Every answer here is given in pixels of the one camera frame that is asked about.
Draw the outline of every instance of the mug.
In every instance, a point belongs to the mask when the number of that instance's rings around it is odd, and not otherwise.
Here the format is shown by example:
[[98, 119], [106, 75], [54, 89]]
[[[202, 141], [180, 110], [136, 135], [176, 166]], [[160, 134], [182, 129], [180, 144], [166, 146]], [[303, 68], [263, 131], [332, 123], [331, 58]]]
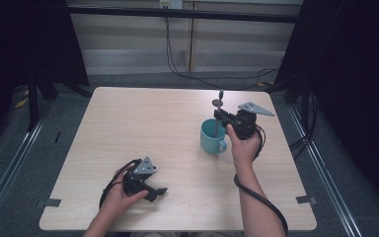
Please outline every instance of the mug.
[[220, 120], [210, 118], [201, 125], [200, 144], [202, 149], [209, 154], [220, 154], [227, 148], [224, 141], [226, 128], [222, 126]]

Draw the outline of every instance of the table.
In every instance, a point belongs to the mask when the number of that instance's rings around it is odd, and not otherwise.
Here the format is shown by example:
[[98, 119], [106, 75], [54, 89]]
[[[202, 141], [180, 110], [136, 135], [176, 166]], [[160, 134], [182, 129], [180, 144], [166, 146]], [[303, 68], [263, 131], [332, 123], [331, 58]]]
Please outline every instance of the table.
[[[220, 155], [203, 152], [199, 130], [213, 118], [218, 91], [98, 88], [90, 101], [39, 226], [85, 230], [98, 212], [102, 190], [114, 171], [149, 156], [157, 172], [146, 183], [168, 188], [154, 202], [142, 200], [112, 226], [121, 231], [242, 230], [231, 142]], [[225, 91], [223, 110], [253, 102], [275, 112], [269, 94]], [[254, 169], [267, 197], [284, 214], [290, 230], [312, 230], [316, 219], [305, 196], [278, 116], [258, 116], [266, 143]]]

